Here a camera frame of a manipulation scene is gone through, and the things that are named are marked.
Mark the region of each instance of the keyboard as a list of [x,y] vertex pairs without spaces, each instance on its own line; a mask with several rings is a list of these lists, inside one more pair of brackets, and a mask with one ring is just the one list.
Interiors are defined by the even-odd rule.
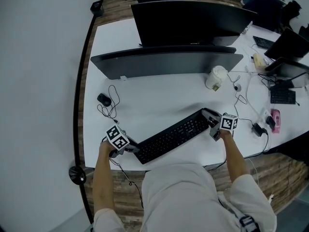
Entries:
[[145,164],[191,140],[209,127],[201,111],[137,144],[140,150],[134,155],[141,164]]
[[256,37],[256,36],[253,36],[253,39],[259,47],[266,48],[266,49],[269,49],[274,44],[273,41],[269,41],[269,40]]
[[271,104],[295,104],[295,91],[288,89],[277,89],[270,91]]

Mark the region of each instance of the wooden floor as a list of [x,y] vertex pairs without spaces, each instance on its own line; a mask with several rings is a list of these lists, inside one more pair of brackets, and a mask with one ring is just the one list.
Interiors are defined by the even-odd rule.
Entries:
[[[206,2],[217,2],[223,4],[232,4],[240,7],[240,0],[200,0]],[[78,118],[78,139],[81,163],[84,163],[83,148],[83,110],[84,110],[84,90],[87,76],[87,68],[90,58],[91,47],[97,27],[114,21],[129,19],[133,17],[130,5],[136,3],[134,0],[104,0],[104,15],[97,18],[93,27],[86,59],[84,63],[80,100],[79,100],[79,118]],[[292,160],[291,158],[281,155],[261,155],[251,159],[258,172],[259,186],[264,194],[269,197],[274,194],[274,200],[271,203],[275,212],[284,207],[293,197],[295,197],[308,183],[306,178],[309,175],[309,169],[303,163]],[[251,170],[251,174],[257,180],[255,169],[252,163],[247,159],[247,165]],[[226,164],[210,172],[214,178],[218,191],[225,190],[230,187],[231,182],[228,176]],[[134,181],[141,187],[144,178],[144,172],[128,171],[131,181]],[[90,174],[85,184],[87,200],[93,214],[92,199],[92,177]],[[143,217],[143,209],[140,205],[140,198],[135,186],[129,186],[127,179],[121,171],[113,171],[114,177],[114,193],[117,208],[117,214],[123,221],[128,232],[137,232],[140,230]]]

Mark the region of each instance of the desk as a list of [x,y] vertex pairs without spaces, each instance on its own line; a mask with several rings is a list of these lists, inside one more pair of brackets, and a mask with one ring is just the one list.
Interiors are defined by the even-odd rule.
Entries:
[[[140,43],[133,19],[110,23],[98,27],[91,56],[136,48]],[[230,72],[243,87],[248,85],[246,72]],[[256,74],[251,79],[248,97],[253,107],[260,111],[269,106],[266,87]],[[229,79],[214,92],[205,87],[205,74],[178,74],[130,78],[128,81],[109,80],[89,62],[84,94],[84,157],[88,167],[95,167],[98,147],[105,131],[113,124],[97,110],[97,96],[107,92],[108,86],[115,85],[120,96],[117,106],[117,120],[120,127],[137,142],[141,142],[163,129],[179,122],[200,108],[207,107],[220,113],[235,114],[235,90]],[[297,90],[297,105],[276,105],[281,112],[281,132],[270,137],[270,147],[287,142],[309,130],[309,95],[304,89]],[[257,120],[257,115],[248,105],[237,104],[239,116]],[[259,153],[266,144],[266,136],[261,138],[251,133],[249,121],[240,121],[235,130],[235,141],[243,156]],[[118,156],[116,161],[124,170],[150,170],[166,164],[196,162],[202,165],[223,162],[225,151],[222,140],[215,142],[209,136],[209,129],[193,140],[145,165],[140,164],[132,153]]]

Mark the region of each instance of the computer mouse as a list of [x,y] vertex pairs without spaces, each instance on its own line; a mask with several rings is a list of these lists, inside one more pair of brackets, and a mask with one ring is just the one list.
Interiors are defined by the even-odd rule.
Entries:
[[99,102],[101,102],[103,104],[103,106],[106,106],[106,107],[110,106],[111,103],[112,103],[112,100],[109,97],[107,97],[105,94],[102,94],[102,93],[98,95],[97,100]]

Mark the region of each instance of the white shirt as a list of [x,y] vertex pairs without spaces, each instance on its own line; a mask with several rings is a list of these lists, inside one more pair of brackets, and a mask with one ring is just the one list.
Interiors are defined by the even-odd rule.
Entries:
[[[225,209],[211,175],[196,164],[177,164],[149,171],[142,184],[144,218],[141,232],[239,232],[239,219]],[[229,202],[258,223],[260,231],[277,226],[267,198],[251,175],[238,177]],[[94,217],[95,232],[124,232],[119,217],[102,209]]]

